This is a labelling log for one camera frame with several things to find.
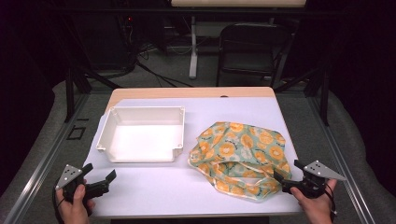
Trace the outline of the white stand leg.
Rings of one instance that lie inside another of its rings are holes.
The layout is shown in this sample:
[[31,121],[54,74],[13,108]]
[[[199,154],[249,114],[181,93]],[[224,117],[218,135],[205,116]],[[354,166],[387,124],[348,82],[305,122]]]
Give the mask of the white stand leg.
[[195,18],[191,18],[191,63],[190,63],[190,72],[189,78],[196,79],[197,78],[197,41],[196,41],[196,22]]

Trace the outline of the person's left hand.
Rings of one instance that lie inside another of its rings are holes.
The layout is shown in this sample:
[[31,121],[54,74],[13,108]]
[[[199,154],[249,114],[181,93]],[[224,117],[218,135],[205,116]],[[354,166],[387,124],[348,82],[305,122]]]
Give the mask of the person's left hand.
[[63,193],[62,189],[56,190],[56,205],[64,224],[90,224],[88,212],[83,204],[85,186],[77,186],[72,203],[64,199]]

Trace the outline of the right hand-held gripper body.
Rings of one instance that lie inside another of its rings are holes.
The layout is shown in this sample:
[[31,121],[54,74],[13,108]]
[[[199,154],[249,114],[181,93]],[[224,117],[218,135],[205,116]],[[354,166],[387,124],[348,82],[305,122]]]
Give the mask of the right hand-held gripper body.
[[282,191],[291,193],[291,188],[297,188],[305,197],[316,199],[326,192],[326,183],[328,179],[345,181],[346,178],[336,173],[320,161],[313,161],[305,165],[303,169],[303,179],[293,181],[284,178],[281,184]]

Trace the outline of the floral cloth bag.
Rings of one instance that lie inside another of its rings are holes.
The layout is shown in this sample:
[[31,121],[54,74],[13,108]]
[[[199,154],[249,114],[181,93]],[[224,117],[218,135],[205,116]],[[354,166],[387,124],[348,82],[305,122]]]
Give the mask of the floral cloth bag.
[[278,173],[291,178],[281,133],[253,125],[216,122],[197,137],[188,164],[219,192],[261,201],[281,190]]

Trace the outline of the white table mat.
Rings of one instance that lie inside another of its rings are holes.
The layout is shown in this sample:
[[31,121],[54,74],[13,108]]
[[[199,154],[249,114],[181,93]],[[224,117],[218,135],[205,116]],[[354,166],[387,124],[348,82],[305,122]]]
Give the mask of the white table mat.
[[238,199],[215,190],[188,164],[197,136],[217,121],[241,121],[268,128],[288,137],[289,131],[274,97],[209,97],[124,99],[115,106],[183,106],[183,152],[173,162],[111,162],[96,149],[108,111],[101,117],[86,161],[94,167],[87,174],[97,181],[116,170],[109,192],[98,198],[96,217],[182,218],[282,216],[300,211],[296,199],[278,192],[262,201]]

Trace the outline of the black frame post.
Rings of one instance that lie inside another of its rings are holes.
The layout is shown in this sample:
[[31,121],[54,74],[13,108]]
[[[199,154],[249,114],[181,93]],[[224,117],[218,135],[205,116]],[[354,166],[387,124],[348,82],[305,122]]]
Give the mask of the black frame post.
[[322,122],[328,126],[328,96],[329,96],[329,74],[328,70],[323,70],[321,96],[320,96],[320,118]]
[[65,122],[68,122],[74,115],[75,102],[74,102],[74,82],[73,72],[68,70],[65,76],[65,89],[66,89],[66,117]]

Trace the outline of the white plastic tray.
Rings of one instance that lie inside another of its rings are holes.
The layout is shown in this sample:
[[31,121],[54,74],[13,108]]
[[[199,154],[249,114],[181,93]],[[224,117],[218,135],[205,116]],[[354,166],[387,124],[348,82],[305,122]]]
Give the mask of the white plastic tray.
[[183,152],[183,106],[113,106],[96,149],[111,162],[173,162]]

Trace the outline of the person's right hand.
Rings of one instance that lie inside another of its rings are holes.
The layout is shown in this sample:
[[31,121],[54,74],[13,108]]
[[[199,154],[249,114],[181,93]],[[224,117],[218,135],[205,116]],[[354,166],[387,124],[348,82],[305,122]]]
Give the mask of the person's right hand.
[[321,195],[316,199],[309,199],[297,188],[291,188],[290,192],[302,207],[309,224],[332,224],[332,202],[328,196]]

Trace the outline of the dark cabinet with red light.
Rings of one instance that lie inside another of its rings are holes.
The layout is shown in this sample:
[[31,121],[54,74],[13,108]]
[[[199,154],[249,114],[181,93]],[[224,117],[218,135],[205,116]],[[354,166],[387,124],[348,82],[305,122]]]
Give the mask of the dark cabinet with red light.
[[125,33],[114,15],[81,14],[72,17],[78,37],[94,70],[134,70]]

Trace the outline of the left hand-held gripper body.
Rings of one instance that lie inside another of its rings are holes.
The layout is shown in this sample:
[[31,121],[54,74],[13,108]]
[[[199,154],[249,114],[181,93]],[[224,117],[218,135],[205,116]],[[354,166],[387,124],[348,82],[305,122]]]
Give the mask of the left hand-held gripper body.
[[85,186],[85,200],[101,197],[109,192],[109,184],[106,183],[106,179],[96,183],[86,184],[84,182],[85,175],[82,174],[81,169],[66,164],[63,173],[55,185],[56,189],[62,189],[64,191],[63,196],[67,202],[73,202],[75,190],[80,184]]

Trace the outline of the aluminium rail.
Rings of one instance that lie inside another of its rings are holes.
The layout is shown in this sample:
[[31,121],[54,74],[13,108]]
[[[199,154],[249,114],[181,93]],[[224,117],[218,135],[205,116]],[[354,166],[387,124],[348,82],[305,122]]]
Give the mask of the aluminium rail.
[[89,99],[81,94],[75,101],[75,112],[65,122],[66,96],[55,96],[54,105],[20,170],[0,197],[0,224],[21,224],[29,206],[45,181],[61,146],[80,110]]
[[375,220],[371,214],[371,211],[368,208],[367,203],[361,194],[355,178],[350,172],[347,162],[344,159],[343,153],[341,152],[341,149],[332,134],[331,128],[325,125],[319,114],[319,105],[317,100],[313,97],[307,97],[306,100],[314,113],[314,117],[318,123],[318,126],[324,133],[326,141],[330,145],[330,154],[337,171],[346,178],[346,181],[343,182],[343,185],[346,189],[350,201],[355,208],[361,224],[375,224]]

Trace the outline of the black folding chair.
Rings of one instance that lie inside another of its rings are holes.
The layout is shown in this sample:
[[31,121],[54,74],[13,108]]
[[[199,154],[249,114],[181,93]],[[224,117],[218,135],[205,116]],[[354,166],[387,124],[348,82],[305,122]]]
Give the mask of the black folding chair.
[[282,57],[292,40],[291,30],[280,24],[235,23],[219,35],[219,60],[216,85],[222,73],[270,78],[275,84]]

